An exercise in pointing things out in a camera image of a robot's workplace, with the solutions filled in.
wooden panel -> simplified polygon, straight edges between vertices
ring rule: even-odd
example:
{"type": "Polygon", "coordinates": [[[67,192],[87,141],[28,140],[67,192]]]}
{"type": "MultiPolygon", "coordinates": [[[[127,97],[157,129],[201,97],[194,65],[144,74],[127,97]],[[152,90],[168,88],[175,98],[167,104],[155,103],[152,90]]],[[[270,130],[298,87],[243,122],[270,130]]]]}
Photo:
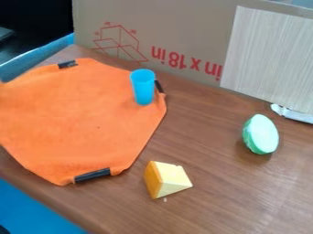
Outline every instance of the wooden panel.
{"type": "Polygon", "coordinates": [[[221,86],[313,113],[313,20],[238,6],[221,86]]]}
{"type": "MultiPolygon", "coordinates": [[[[72,46],[41,65],[94,58],[112,66],[135,63],[72,46]]],[[[167,115],[133,166],[118,176],[54,186],[0,149],[0,176],[91,233],[312,233],[313,131],[273,113],[268,103],[157,73],[167,115]],[[278,127],[277,152],[251,153],[244,122],[262,113],[278,127]],[[152,199],[144,181],[149,161],[182,165],[193,188],[152,199]]]]}

table surface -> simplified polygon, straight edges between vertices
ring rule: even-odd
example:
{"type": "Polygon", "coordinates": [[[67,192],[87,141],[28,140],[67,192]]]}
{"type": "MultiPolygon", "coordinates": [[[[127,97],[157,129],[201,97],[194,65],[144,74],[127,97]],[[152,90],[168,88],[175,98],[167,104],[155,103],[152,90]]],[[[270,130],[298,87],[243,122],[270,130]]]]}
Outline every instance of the table surface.
{"type": "MultiPolygon", "coordinates": [[[[138,65],[71,46],[40,65],[94,58],[138,65]]],[[[93,233],[312,233],[313,126],[284,119],[265,101],[157,73],[167,115],[134,165],[121,175],[53,186],[0,150],[0,176],[93,233]],[[244,122],[256,113],[280,133],[272,155],[251,153],[244,122]],[[194,187],[153,200],[150,160],[183,165],[194,187]]]]}

blue cup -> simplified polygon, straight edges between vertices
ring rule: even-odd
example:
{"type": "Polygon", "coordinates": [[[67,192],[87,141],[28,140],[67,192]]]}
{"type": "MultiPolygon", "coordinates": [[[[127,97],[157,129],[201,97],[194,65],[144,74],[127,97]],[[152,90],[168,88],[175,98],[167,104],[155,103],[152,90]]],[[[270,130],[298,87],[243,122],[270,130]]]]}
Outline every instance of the blue cup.
{"type": "Polygon", "coordinates": [[[136,69],[130,74],[135,101],[139,105],[150,104],[155,97],[156,74],[150,69],[136,69]]]}

green ball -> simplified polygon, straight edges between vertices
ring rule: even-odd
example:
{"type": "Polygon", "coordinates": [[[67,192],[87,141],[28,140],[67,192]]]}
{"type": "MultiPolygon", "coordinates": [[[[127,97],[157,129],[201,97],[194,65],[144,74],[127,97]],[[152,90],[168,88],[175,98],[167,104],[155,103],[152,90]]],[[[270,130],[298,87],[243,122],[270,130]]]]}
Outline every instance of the green ball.
{"type": "Polygon", "coordinates": [[[278,130],[266,116],[256,114],[244,124],[243,141],[256,154],[270,154],[278,147],[278,130]]]}

orange cloth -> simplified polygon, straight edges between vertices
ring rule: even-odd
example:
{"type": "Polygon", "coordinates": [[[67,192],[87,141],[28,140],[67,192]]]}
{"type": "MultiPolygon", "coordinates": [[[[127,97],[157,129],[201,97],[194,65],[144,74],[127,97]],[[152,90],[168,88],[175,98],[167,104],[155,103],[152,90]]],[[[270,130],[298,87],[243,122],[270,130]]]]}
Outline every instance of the orange cloth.
{"type": "Polygon", "coordinates": [[[135,103],[130,72],[80,58],[0,84],[0,144],[26,169],[65,186],[95,170],[131,166],[166,113],[156,90],[135,103]]]}

